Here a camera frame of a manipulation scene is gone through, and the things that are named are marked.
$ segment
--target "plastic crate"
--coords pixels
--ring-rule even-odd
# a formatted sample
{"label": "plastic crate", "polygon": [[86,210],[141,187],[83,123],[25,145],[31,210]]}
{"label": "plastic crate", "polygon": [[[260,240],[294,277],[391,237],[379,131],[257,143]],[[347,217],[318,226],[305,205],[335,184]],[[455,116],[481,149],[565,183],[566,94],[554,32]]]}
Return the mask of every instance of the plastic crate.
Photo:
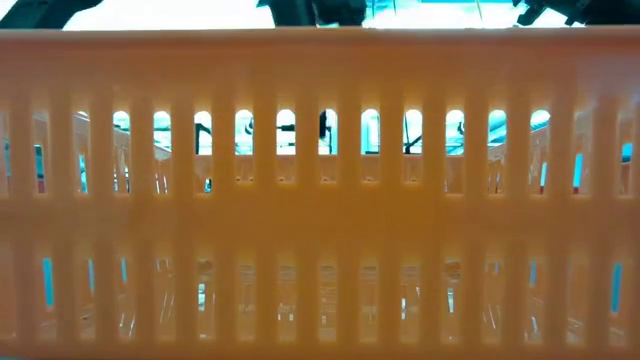
{"label": "plastic crate", "polygon": [[0,356],[640,356],[637,30],[9,32],[0,54]]}

